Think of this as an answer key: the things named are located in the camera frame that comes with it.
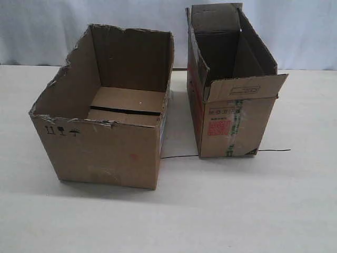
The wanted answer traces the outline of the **wide cardboard box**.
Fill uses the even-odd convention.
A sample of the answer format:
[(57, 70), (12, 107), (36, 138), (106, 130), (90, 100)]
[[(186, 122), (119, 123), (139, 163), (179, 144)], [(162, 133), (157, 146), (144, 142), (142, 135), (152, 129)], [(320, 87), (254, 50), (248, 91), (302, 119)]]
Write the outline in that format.
[(171, 32), (90, 24), (29, 115), (63, 181), (155, 189)]

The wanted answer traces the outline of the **tall narrow cardboard box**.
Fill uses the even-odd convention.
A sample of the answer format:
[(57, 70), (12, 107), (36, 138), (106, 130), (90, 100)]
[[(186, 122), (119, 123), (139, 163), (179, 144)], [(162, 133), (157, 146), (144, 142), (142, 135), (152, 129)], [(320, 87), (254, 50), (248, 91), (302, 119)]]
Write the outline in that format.
[(187, 93), (200, 158), (256, 155), (287, 79), (240, 3), (193, 5)]

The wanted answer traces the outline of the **thin black line marker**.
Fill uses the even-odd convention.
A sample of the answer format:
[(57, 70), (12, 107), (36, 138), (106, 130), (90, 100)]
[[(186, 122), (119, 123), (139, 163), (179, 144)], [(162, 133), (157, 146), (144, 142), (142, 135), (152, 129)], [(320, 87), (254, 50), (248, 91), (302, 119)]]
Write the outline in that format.
[[(258, 152), (288, 152), (291, 149), (260, 149)], [(198, 157), (198, 154), (189, 154), (189, 155), (173, 155), (168, 157), (161, 157), (161, 159), (175, 159), (175, 158), (189, 158), (189, 157)]]

